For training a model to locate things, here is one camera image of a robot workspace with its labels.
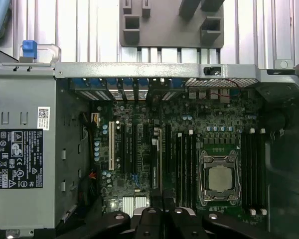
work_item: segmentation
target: warning label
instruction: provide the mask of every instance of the warning label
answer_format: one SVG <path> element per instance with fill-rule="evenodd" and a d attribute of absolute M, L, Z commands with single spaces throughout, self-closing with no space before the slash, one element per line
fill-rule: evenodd
<path fill-rule="evenodd" d="M 0 189 L 43 187 L 43 130 L 0 129 Z"/>

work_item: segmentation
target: pcie slot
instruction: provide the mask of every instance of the pcie slot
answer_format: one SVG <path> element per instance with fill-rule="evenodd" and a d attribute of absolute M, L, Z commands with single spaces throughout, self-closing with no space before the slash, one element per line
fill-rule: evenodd
<path fill-rule="evenodd" d="M 186 150 L 185 150 L 185 137 L 184 135 L 182 134 L 182 137 L 181 137 L 181 147 L 180 147 L 180 150 L 181 150 L 181 176 L 180 176 L 180 179 L 181 179 L 181 203 L 183 206 L 185 206 L 186 204 Z"/>
<path fill-rule="evenodd" d="M 137 174 L 137 138 L 138 137 L 138 126 L 137 124 L 132 125 L 132 174 Z"/>
<path fill-rule="evenodd" d="M 109 170 L 114 170 L 115 122 L 109 122 Z"/>
<path fill-rule="evenodd" d="M 157 139 L 152 139 L 151 161 L 150 161 L 150 187 L 158 188 L 158 157 L 157 157 Z"/>
<path fill-rule="evenodd" d="M 171 169 L 171 126 L 167 124 L 165 126 L 165 173 L 170 173 Z"/>
<path fill-rule="evenodd" d="M 121 173 L 126 173 L 126 126 L 121 125 Z"/>
<path fill-rule="evenodd" d="M 176 134 L 175 144 L 175 171 L 176 171 L 176 206 L 180 207 L 181 200 L 181 136 Z"/>
<path fill-rule="evenodd" d="M 196 166 L 197 166 L 197 151 L 196 151 L 196 135 L 192 135 L 191 137 L 191 145 L 192 145 L 192 149 L 191 149 L 191 173 L 192 173 L 192 183 L 191 183 L 191 208 L 196 211 L 196 198 L 197 198 L 197 179 L 196 179 Z"/>

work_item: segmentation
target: ventilation grille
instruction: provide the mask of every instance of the ventilation grille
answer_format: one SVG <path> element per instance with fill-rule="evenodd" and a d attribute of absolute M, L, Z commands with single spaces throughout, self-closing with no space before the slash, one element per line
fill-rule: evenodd
<path fill-rule="evenodd" d="M 247 87 L 257 83 L 257 79 L 253 78 L 228 78 L 228 79 L 197 79 L 190 78 L 186 82 L 188 87 Z"/>

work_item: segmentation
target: circuit board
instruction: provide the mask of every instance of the circuit board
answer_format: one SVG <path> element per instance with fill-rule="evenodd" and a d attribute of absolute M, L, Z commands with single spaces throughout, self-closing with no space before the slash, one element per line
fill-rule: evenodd
<path fill-rule="evenodd" d="M 187 94 L 159 106 L 116 101 L 95 106 L 103 212 L 122 210 L 132 216 L 135 208 L 150 206 L 153 188 L 161 188 L 171 191 L 176 206 L 191 207 L 198 215 L 218 211 L 264 227 L 266 217 L 246 213 L 241 197 L 241 135 L 257 129 L 262 103 L 244 95 L 222 101 Z M 205 179 L 211 193 L 226 187 L 228 182 L 218 178 L 231 170 L 234 178 L 223 176 L 230 183 L 220 189 L 231 192 L 227 196 L 200 189 Z"/>

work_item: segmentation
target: barcode sticker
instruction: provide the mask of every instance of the barcode sticker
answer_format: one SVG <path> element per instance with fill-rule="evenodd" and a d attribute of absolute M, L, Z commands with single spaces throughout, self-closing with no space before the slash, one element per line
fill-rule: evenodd
<path fill-rule="evenodd" d="M 38 107 L 38 127 L 43 130 L 50 129 L 50 107 Z"/>

